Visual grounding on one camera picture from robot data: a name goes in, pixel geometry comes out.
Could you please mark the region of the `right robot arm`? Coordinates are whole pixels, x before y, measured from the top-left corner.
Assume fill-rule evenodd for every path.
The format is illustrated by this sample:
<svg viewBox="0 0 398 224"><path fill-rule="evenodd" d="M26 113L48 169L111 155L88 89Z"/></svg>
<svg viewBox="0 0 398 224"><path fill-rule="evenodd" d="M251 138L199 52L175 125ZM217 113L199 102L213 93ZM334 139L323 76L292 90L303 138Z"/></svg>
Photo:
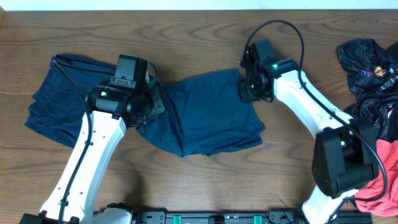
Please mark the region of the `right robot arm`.
<svg viewBox="0 0 398 224"><path fill-rule="evenodd" d="M238 82L243 102L279 100L315 140L312 175L315 188L298 211L276 210L267 223L372 223L370 213L342 212L359 189L379 175L373 126L354 119L325 98L291 59L280 60L268 40L246 44Z"/></svg>

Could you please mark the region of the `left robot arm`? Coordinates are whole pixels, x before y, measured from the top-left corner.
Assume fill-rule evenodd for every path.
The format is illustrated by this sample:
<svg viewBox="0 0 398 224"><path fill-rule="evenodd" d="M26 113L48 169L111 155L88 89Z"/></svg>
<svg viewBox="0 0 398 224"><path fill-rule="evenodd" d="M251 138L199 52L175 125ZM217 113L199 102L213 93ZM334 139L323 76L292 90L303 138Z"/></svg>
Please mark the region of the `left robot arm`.
<svg viewBox="0 0 398 224"><path fill-rule="evenodd" d="M140 223L140 215L114 203L100 212L95 202L116 146L128 128L144 126L165 111L158 74L152 62L121 54L116 70L81 99L85 107L80 134L65 170L36 215L25 213L21 223Z"/></svg>

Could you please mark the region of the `navy blue denim shorts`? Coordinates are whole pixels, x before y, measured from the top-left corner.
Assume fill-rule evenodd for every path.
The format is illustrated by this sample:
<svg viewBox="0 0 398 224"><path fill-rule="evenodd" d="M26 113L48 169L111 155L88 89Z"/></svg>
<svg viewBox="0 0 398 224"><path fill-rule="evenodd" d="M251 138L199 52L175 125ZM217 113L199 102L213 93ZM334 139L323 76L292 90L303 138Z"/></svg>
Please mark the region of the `navy blue denim shorts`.
<svg viewBox="0 0 398 224"><path fill-rule="evenodd" d="M238 69L184 79L160 88L165 111L136 131L178 157L211 156L262 144L264 123L239 97Z"/></svg>

